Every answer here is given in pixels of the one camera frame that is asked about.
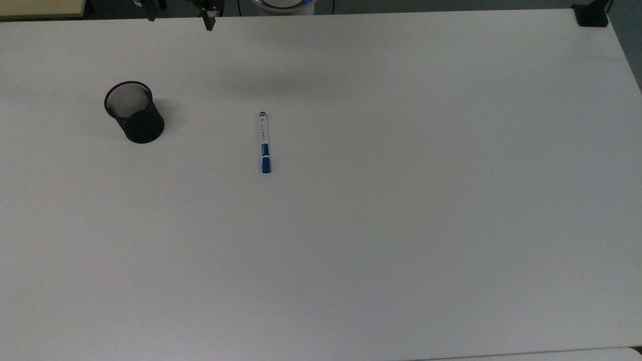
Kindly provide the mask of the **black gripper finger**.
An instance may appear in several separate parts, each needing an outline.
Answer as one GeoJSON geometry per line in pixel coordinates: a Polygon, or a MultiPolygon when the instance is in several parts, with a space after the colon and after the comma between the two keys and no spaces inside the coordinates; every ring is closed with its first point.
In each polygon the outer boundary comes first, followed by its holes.
{"type": "Polygon", "coordinates": [[[207,31],[213,30],[216,23],[216,14],[222,9],[221,1],[189,1],[193,6],[199,9],[199,17],[204,21],[207,31]]]}
{"type": "Polygon", "coordinates": [[[145,18],[150,22],[156,20],[161,10],[167,9],[167,1],[163,0],[135,0],[134,4],[143,10],[145,18]]]}

